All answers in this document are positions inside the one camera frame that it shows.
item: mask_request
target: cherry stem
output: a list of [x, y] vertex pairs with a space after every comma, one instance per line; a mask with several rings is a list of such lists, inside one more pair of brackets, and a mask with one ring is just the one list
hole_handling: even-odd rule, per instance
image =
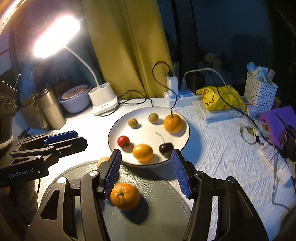
[[161, 134], [159, 134], [158, 132], [155, 132], [155, 134], [159, 135], [163, 139], [163, 143], [165, 144], [165, 139], [163, 138], [163, 136]]

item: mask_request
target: black cable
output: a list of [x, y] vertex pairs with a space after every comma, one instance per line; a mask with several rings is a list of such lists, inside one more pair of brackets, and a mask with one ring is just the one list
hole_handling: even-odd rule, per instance
[[243, 111], [241, 111], [241, 110], [239, 110], [239, 109], [233, 107], [232, 105], [228, 104], [228, 103], [222, 98], [222, 96], [221, 96], [221, 94], [220, 94], [220, 92], [219, 92], [219, 89], [218, 89], [218, 84], [217, 84], [216, 80], [214, 79], [212, 73], [211, 73], [209, 70], [208, 70], [207, 72], [209, 73], [209, 75], [211, 76], [211, 78], [213, 79], [213, 81], [215, 82], [215, 84], [216, 84], [216, 88], [217, 88], [217, 92], [218, 92], [218, 95], [219, 95], [219, 97], [221, 98], [221, 100], [223, 100], [223, 102], [224, 102], [225, 104], [227, 104], [229, 107], [231, 107], [232, 109], [235, 109], [236, 111], [242, 113], [242, 114], [245, 115], [247, 118], [249, 118], [249, 120], [250, 120], [250, 121], [256, 126], [256, 128], [259, 130], [259, 133], [260, 133], [260, 135], [263, 137], [263, 139], [264, 139], [269, 145], [272, 145], [272, 144], [271, 144], [271, 143], [265, 138], [265, 136], [263, 136], [263, 134], [261, 133], [260, 128], [257, 126], [257, 124], [255, 123], [255, 121], [254, 121], [251, 117], [249, 117], [249, 116], [248, 116], [246, 113], [244, 113]]
[[293, 176], [291, 176], [291, 179], [292, 179], [292, 181], [293, 181], [294, 192], [295, 192], [295, 195], [296, 195], [296, 188], [295, 188], [296, 179], [295, 179]]
[[40, 178], [39, 178], [39, 182], [38, 182], [38, 188], [37, 188], [37, 197], [38, 197], [38, 195], [39, 195], [39, 190], [40, 190], [40, 182], [41, 182], [41, 180], [40, 180]]
[[152, 75], [153, 75], [153, 78], [154, 78], [154, 80], [156, 81], [156, 83], [159, 84], [159, 85], [161, 85], [161, 86], [164, 87], [164, 88], [167, 88], [168, 90], [172, 91], [172, 92], [176, 95], [175, 103], [174, 103], [174, 105], [171, 107], [171, 110], [172, 110], [172, 109], [175, 107], [176, 103], [177, 103], [178, 96], [177, 96], [177, 94], [176, 94], [175, 91], [171, 90], [169, 87], [167, 87], [167, 86], [165, 86], [165, 85], [159, 83], [159, 82], [156, 80], [156, 78], [155, 78], [155, 76], [154, 76], [154, 68], [155, 68], [158, 64], [166, 64], [167, 67], [168, 67], [168, 69], [170, 70], [169, 72], [172, 72], [172, 71], [171, 71], [171, 69], [170, 69], [170, 66], [169, 66], [166, 62], [164, 62], [164, 61], [159, 61], [159, 62], [157, 62], [157, 63], [153, 66], [153, 68], [152, 68]]
[[[114, 111], [112, 111], [112, 112], [109, 113], [109, 114], [106, 114], [106, 115], [99, 115], [99, 116], [101, 116], [101, 117], [106, 117], [106, 116], [112, 115], [112, 114], [113, 114], [113, 113], [114, 113], [114, 112], [120, 107], [120, 105], [122, 105], [122, 104], [138, 105], [138, 104], [143, 104], [143, 103], [145, 103], [145, 101], [146, 101], [147, 99], [151, 101], [151, 107], [153, 107], [153, 102], [152, 102], [152, 100], [151, 100], [150, 98], [147, 98], [146, 96], [144, 96], [142, 93], [140, 93], [140, 92], [137, 91], [137, 90], [129, 90], [128, 92], [124, 93], [123, 95], [120, 95], [120, 96], [118, 97], [118, 99], [119, 99], [119, 98], [122, 98], [123, 96], [125, 96], [127, 93], [129, 93], [129, 92], [131, 92], [131, 91], [139, 93], [140, 95], [143, 96], [143, 98], [142, 98], [142, 97], [135, 97], [135, 98], [131, 98], [131, 99], [125, 100], [125, 101], [123, 101], [123, 102], [120, 102], [120, 103], [117, 104], [117, 106], [116, 106], [116, 108], [115, 108]], [[140, 102], [140, 103], [127, 103], [128, 101], [133, 100], [133, 99], [144, 99], [144, 101], [143, 101], [143, 102]]]

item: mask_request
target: dark cherry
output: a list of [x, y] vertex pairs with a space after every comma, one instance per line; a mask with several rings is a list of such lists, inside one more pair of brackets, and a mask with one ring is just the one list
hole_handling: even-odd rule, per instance
[[166, 158], [169, 158], [172, 155], [174, 146], [172, 143], [168, 142], [168, 143], [161, 144], [158, 149], [161, 154], [163, 154]]

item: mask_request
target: table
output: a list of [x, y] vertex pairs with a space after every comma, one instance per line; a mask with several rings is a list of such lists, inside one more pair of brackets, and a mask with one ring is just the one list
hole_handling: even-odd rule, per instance
[[[154, 106], [166, 106], [164, 98], [152, 100]], [[148, 106], [151, 106], [150, 101], [140, 105], [123, 105], [108, 117], [94, 116], [91, 113], [92, 106], [89, 106], [79, 114], [67, 116], [66, 125], [50, 133], [75, 130], [79, 136], [87, 140], [88, 147], [84, 152], [61, 158], [57, 164], [49, 168], [49, 175], [41, 179], [38, 203], [40, 204], [42, 195], [50, 183], [63, 171], [86, 161], [110, 156], [108, 133], [115, 121], [130, 111]], [[226, 179], [228, 176], [235, 177], [253, 203], [269, 239], [272, 240], [279, 231], [281, 217], [287, 211], [271, 203], [273, 172], [258, 158], [256, 150], [259, 146], [249, 145], [239, 135], [237, 123], [247, 124], [246, 119], [237, 117], [206, 122], [199, 117], [192, 106], [178, 107], [175, 110], [187, 119], [190, 126], [190, 138], [182, 151], [185, 160], [191, 161], [197, 170], [204, 171], [210, 177], [220, 179]], [[150, 169], [167, 180], [192, 208], [193, 201], [187, 200], [181, 193], [170, 161]], [[275, 202], [293, 207], [295, 201], [292, 180], [289, 180], [285, 186], [277, 182]], [[215, 238], [217, 215], [218, 198], [214, 197], [208, 240]]]

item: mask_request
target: screw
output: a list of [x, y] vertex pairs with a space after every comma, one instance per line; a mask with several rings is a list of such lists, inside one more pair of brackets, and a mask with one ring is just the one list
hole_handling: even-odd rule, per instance
[[235, 183], [235, 178], [234, 178], [234, 177], [229, 177], [229, 178], [228, 178], [228, 181], [229, 181], [230, 183]]
[[96, 170], [89, 172], [89, 175], [92, 177], [96, 176], [97, 174], [98, 174], [98, 171], [96, 171]]
[[194, 174], [198, 177], [202, 177], [204, 175], [204, 172], [203, 171], [196, 171]]
[[57, 180], [58, 183], [65, 183], [66, 181], [67, 181], [67, 178], [65, 178], [65, 177], [60, 177], [60, 178]]

